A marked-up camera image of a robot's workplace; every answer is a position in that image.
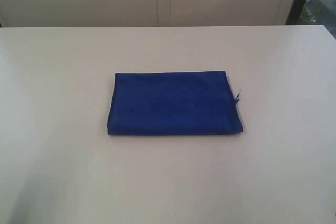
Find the blue towel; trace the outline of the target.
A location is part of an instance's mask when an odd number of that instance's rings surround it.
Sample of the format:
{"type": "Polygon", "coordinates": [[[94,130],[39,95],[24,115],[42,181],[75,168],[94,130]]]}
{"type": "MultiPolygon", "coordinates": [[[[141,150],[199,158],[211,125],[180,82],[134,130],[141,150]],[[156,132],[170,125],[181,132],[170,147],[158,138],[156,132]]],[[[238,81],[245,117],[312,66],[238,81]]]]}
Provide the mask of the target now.
{"type": "Polygon", "coordinates": [[[234,135],[243,132],[225,71],[116,73],[109,135],[234,135]]]}

